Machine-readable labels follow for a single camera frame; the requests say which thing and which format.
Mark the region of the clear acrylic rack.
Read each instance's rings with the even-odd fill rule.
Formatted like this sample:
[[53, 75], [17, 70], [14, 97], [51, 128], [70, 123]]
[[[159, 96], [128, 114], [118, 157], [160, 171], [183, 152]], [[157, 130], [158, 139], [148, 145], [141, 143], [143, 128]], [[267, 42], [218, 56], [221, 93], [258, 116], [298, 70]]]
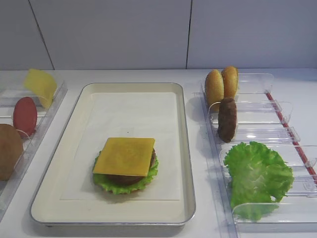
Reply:
[[[205, 82], [201, 100], [211, 157], [207, 160], [215, 194], [220, 234], [224, 238], [256, 235], [288, 237], [317, 230], [317, 145], [301, 142], [290, 123], [293, 106], [272, 95], [273, 76], [267, 73], [239, 74], [235, 96], [237, 126], [233, 139], [225, 143], [217, 133], [218, 113], [208, 106]], [[280, 202], [230, 205], [232, 178], [223, 161], [232, 147], [256, 141], [276, 151], [293, 171], [293, 183]]]
[[37, 124], [35, 132], [28, 138], [22, 140], [23, 153], [14, 166], [13, 174], [7, 181], [0, 182], [0, 217], [2, 218], [14, 197], [34, 155], [36, 154], [42, 140], [67, 92], [66, 83], [57, 81], [57, 89], [53, 96], [53, 102], [49, 109], [42, 107], [39, 98], [22, 85], [7, 85], [0, 88], [0, 122], [13, 124], [13, 110], [19, 99], [30, 97], [37, 108]]

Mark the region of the sesame bun in rack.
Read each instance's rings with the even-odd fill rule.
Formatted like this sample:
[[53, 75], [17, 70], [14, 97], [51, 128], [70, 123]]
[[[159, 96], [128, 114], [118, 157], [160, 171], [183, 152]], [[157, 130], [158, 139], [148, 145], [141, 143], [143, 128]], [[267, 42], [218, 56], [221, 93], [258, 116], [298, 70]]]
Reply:
[[234, 98], [238, 89], [238, 69], [234, 66], [228, 66], [221, 72], [224, 85], [224, 97]]

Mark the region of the green lettuce leaf in rack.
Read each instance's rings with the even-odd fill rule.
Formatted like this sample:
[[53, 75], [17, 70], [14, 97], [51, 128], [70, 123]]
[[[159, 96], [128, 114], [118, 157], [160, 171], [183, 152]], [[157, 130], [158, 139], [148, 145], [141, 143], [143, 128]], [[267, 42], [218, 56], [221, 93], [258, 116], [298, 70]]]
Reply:
[[224, 165], [231, 176], [230, 206], [246, 220], [258, 221], [278, 208], [294, 181], [293, 170], [282, 157], [255, 141], [234, 145]]

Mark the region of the clear acrylic rack right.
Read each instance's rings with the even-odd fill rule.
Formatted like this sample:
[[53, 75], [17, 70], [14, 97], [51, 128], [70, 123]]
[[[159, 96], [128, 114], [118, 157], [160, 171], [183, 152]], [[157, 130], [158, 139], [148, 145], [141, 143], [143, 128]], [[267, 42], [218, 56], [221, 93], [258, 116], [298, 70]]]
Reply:
[[[217, 133], [218, 113], [208, 106], [205, 82], [201, 100], [211, 157], [207, 160], [215, 194], [220, 234], [224, 238], [256, 235], [288, 237], [317, 230], [317, 145], [301, 142], [290, 123], [293, 106], [272, 95], [273, 76], [267, 73], [239, 74], [235, 96], [237, 126], [233, 139], [225, 143]], [[293, 183], [280, 202], [230, 205], [232, 178], [223, 161], [232, 147], [256, 141], [276, 151], [293, 171]]]

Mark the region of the brown meat patty in rack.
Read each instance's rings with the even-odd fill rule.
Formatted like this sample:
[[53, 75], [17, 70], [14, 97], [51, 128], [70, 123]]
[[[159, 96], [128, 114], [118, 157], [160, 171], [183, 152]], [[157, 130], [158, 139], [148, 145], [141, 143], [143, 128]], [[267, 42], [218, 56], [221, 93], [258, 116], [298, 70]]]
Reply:
[[237, 126], [237, 108], [234, 98], [227, 97], [221, 100], [218, 111], [219, 138], [229, 143], [234, 135]]

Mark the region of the white paper tray liner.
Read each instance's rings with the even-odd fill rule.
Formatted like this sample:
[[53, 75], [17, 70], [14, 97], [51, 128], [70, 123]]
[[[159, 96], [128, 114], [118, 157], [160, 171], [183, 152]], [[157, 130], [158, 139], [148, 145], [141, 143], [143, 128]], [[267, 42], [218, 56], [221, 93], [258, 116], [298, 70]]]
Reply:
[[80, 143], [70, 167], [64, 199], [112, 199], [94, 185], [95, 158], [110, 137], [154, 138], [158, 174], [133, 200], [179, 200], [181, 196], [178, 160], [179, 130], [176, 94], [167, 93], [95, 93], [88, 120], [76, 132]]

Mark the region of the yellow cheese slice on burger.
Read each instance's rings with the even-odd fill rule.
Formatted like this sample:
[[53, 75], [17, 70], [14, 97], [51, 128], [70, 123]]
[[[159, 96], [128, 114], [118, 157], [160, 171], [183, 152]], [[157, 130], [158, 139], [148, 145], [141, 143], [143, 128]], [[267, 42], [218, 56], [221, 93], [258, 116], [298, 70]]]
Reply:
[[153, 138], [108, 138], [93, 173], [145, 177], [149, 171], [154, 143]]

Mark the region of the sesame bun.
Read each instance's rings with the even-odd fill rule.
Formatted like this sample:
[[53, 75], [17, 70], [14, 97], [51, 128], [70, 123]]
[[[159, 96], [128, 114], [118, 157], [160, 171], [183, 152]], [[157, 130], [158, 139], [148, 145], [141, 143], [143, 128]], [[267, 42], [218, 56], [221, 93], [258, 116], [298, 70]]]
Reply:
[[238, 89], [238, 69], [234, 66], [228, 66], [221, 72], [224, 85], [224, 97], [234, 98]]
[[205, 94], [209, 106], [224, 98], [223, 78], [219, 70], [213, 69], [205, 79]]

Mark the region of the green lettuce on burger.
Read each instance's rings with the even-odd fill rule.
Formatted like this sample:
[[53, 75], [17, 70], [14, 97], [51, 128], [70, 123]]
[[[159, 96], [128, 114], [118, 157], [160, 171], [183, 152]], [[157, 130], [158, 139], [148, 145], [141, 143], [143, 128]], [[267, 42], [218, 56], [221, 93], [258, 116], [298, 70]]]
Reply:
[[133, 184], [133, 185], [128, 185], [128, 186], [122, 186], [122, 185], [116, 185], [109, 181], [104, 174], [93, 174], [93, 182], [94, 184], [100, 186], [103, 190], [107, 192], [111, 192], [113, 194], [130, 194], [132, 192], [135, 192], [137, 190], [143, 190], [145, 189], [146, 185], [149, 184], [153, 178], [157, 175], [158, 173], [158, 165], [159, 162], [157, 160], [155, 164], [155, 174], [150, 173], [150, 175], [146, 176], [146, 178], [142, 179], [140, 182]]

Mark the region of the brown bun half left rack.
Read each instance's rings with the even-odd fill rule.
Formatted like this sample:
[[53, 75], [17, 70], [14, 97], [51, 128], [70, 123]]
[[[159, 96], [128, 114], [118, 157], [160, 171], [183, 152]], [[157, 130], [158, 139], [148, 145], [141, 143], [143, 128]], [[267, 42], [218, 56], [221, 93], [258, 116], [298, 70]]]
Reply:
[[5, 181], [13, 173], [14, 166], [23, 152], [21, 137], [9, 124], [0, 124], [0, 180]]

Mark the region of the clear acrylic rack left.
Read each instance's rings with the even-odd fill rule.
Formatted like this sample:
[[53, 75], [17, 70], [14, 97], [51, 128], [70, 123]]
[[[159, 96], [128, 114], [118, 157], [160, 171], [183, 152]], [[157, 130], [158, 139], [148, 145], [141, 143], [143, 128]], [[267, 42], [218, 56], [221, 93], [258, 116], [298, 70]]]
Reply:
[[19, 99], [30, 97], [37, 108], [37, 124], [35, 132], [28, 138], [22, 140], [23, 153], [14, 166], [13, 174], [7, 181], [0, 182], [0, 217], [2, 218], [14, 197], [34, 155], [36, 154], [42, 140], [67, 92], [66, 83], [57, 81], [57, 89], [53, 96], [53, 102], [49, 109], [42, 107], [39, 98], [22, 85], [7, 85], [0, 88], [0, 122], [13, 124], [13, 110]]

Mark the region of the brown meat patty on burger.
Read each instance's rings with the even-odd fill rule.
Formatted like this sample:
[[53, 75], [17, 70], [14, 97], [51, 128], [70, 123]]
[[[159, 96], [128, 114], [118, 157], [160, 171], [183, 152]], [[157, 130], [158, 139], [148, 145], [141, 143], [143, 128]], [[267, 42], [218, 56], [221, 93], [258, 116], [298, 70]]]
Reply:
[[[152, 156], [151, 156], [151, 161], [150, 161], [150, 166], [149, 166], [149, 171], [148, 171], [148, 176], [150, 173], [155, 174], [155, 164], [157, 162], [156, 159], [156, 151], [153, 149], [152, 151]], [[111, 181], [112, 183], [116, 185], [122, 185], [122, 186], [128, 186], [128, 185], [133, 185], [138, 182], [140, 182], [142, 179], [145, 179], [146, 177], [144, 176], [121, 176], [121, 175], [105, 175], [105, 177]]]

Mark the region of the yellow cheese slice in rack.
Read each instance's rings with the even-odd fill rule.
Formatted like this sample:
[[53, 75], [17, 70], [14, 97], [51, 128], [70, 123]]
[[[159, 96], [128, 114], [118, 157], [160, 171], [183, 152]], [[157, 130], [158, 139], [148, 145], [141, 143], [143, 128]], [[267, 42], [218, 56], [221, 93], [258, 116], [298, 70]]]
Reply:
[[31, 68], [28, 70], [23, 85], [39, 98], [46, 110], [51, 106], [57, 83], [50, 74]]

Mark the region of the sesame bun top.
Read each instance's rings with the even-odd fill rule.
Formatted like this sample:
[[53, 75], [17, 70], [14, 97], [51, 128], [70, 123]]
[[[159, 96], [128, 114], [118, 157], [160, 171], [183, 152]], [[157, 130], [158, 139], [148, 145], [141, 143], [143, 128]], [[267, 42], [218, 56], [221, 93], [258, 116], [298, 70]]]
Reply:
[[205, 79], [205, 94], [209, 106], [224, 98], [223, 78], [219, 70], [213, 69]]

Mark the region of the cream metal tray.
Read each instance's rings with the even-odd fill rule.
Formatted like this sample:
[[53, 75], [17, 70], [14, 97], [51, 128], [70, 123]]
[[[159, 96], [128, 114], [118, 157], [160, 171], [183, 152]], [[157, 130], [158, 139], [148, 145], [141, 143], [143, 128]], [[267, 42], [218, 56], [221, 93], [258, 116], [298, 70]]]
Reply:
[[[76, 129], [88, 120], [89, 106], [95, 93], [175, 93], [178, 113], [180, 157], [179, 200], [133, 200], [131, 194], [113, 195], [112, 199], [64, 199], [71, 164], [80, 143]], [[196, 211], [195, 192], [187, 134], [183, 89], [176, 83], [92, 83], [86, 85], [51, 158], [33, 199], [30, 215], [44, 225], [117, 225], [181, 226]]]

